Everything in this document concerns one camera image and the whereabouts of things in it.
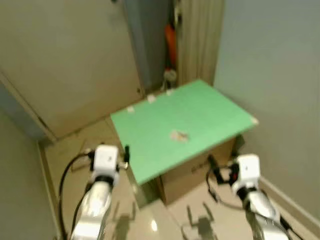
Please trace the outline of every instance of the green board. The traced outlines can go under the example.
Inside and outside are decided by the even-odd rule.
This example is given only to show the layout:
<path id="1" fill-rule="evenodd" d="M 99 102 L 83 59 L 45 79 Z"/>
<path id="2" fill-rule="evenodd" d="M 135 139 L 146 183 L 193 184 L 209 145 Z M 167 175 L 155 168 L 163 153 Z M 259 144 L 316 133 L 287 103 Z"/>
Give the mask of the green board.
<path id="1" fill-rule="evenodd" d="M 154 101 L 111 115 L 122 146 L 130 146 L 130 165 L 138 184 L 165 173 L 233 136 L 257 120 L 201 80 Z M 174 132 L 186 141 L 172 138 Z"/>

